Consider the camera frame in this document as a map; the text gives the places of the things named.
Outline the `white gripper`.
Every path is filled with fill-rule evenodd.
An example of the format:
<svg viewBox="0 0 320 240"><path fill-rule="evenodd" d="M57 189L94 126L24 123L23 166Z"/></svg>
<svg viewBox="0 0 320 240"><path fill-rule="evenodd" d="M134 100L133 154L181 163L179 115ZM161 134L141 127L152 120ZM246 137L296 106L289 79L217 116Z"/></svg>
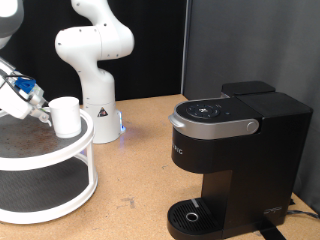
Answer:
<svg viewBox="0 0 320 240"><path fill-rule="evenodd" d="M30 115L42 123L51 123L49 115L40 109L36 80L17 71L0 70L0 109L18 119Z"/></svg>

